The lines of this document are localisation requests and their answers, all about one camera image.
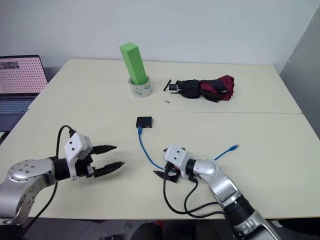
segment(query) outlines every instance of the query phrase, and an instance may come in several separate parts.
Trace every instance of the robotic arm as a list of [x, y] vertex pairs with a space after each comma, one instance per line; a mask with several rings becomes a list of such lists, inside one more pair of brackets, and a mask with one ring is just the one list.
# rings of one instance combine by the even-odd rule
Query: robotic arm
[[211, 160], [194, 160], [184, 148], [170, 145], [164, 160], [176, 166], [185, 179], [200, 176], [225, 213], [236, 233], [246, 240], [280, 240], [280, 237], [243, 196], [231, 179], [224, 175], [218, 163]]
[[13, 165], [0, 184], [0, 227], [25, 223], [37, 194], [57, 181], [78, 177], [100, 177], [120, 168], [124, 162], [114, 162], [96, 169], [91, 166], [92, 154], [106, 153], [116, 146], [92, 146], [90, 139], [74, 132], [64, 146], [65, 158], [50, 157], [24, 160]]

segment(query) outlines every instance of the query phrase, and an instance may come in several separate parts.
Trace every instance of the black wire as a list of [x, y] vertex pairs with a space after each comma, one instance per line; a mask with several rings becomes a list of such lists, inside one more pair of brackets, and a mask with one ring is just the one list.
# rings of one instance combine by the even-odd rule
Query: black wire
[[[184, 200], [183, 206], [184, 206], [185, 212], [186, 212], [190, 217], [193, 217], [193, 218], [196, 218], [196, 219], [202, 219], [202, 218], [206, 218], [206, 217], [209, 217], [209, 216], [212, 216], [212, 215], [216, 215], [216, 214], [225, 215], [225, 213], [224, 213], [223, 211], [213, 211], [213, 212], [210, 212], [210, 213], [204, 214], [204, 215], [194, 215], [194, 214], [192, 214], [192, 213], [195, 212], [195, 211], [194, 211], [194, 209], [193, 209], [193, 210], [188, 210], [188, 209], [187, 209], [187, 201], [188, 201], [189, 197], [191, 196], [191, 194], [197, 189], [197, 187], [198, 187], [198, 180], [197, 180], [196, 178], [192, 177], [192, 182], [195, 183], [195, 187], [188, 193], [188, 195], [186, 196], [186, 198], [185, 198], [185, 200]], [[213, 202], [209, 202], [209, 203], [207, 203], [207, 204], [205, 204], [205, 205], [209, 206], [209, 205], [215, 205], [215, 204], [218, 204], [218, 203], [217, 203], [216, 201], [213, 201]]]
[[195, 187], [189, 192], [189, 194], [186, 196], [185, 200], [184, 200], [184, 210], [185, 211], [178, 211], [176, 209], [174, 209], [171, 204], [169, 203], [168, 201], [168, 198], [167, 198], [167, 194], [166, 194], [166, 181], [167, 181], [167, 175], [168, 175], [168, 172], [170, 171], [170, 169], [168, 170], [167, 168], [165, 169], [164, 171], [164, 176], [163, 176], [163, 197], [164, 197], [164, 201], [165, 203], [167, 204], [167, 206], [176, 214], [180, 214], [180, 215], [185, 215], [185, 214], [188, 214], [189, 216], [193, 217], [193, 218], [198, 218], [198, 219], [202, 219], [202, 218], [206, 218], [208, 216], [212, 216], [212, 215], [215, 215], [215, 214], [222, 214], [222, 215], [225, 215], [225, 213], [223, 211], [214, 211], [214, 212], [211, 212], [211, 213], [208, 213], [208, 214], [205, 214], [205, 215], [193, 215], [192, 213], [193, 212], [196, 212], [198, 210], [201, 210], [207, 206], [210, 206], [210, 205], [216, 205], [218, 204], [216, 201], [212, 201], [212, 202], [208, 202], [206, 204], [203, 204], [199, 207], [196, 207], [194, 209], [191, 209], [191, 210], [188, 210], [187, 209], [187, 201], [188, 201], [188, 198], [191, 196], [191, 194], [196, 190], [196, 188], [198, 187], [198, 181], [195, 180]]
[[[56, 148], [55, 148], [55, 156], [58, 157], [59, 155], [59, 145], [60, 145], [60, 138], [61, 138], [61, 133], [63, 131], [64, 128], [68, 128], [69, 131], [74, 131], [69, 125], [63, 125], [60, 129], [59, 129], [59, 132], [58, 132], [58, 136], [57, 136], [57, 139], [56, 139]], [[20, 238], [22, 238], [26, 232], [29, 230], [29, 228], [35, 223], [35, 221], [39, 218], [39, 216], [47, 209], [47, 207], [50, 205], [50, 203], [52, 202], [52, 200], [54, 199], [54, 196], [56, 194], [56, 191], [57, 191], [57, 187], [58, 187], [58, 181], [55, 182], [55, 185], [54, 185], [54, 189], [53, 189], [53, 192], [52, 192], [52, 195], [49, 199], [49, 201], [46, 203], [46, 205], [41, 209], [41, 211], [29, 222], [29, 224], [24, 228], [23, 232], [22, 232], [22, 235]]]

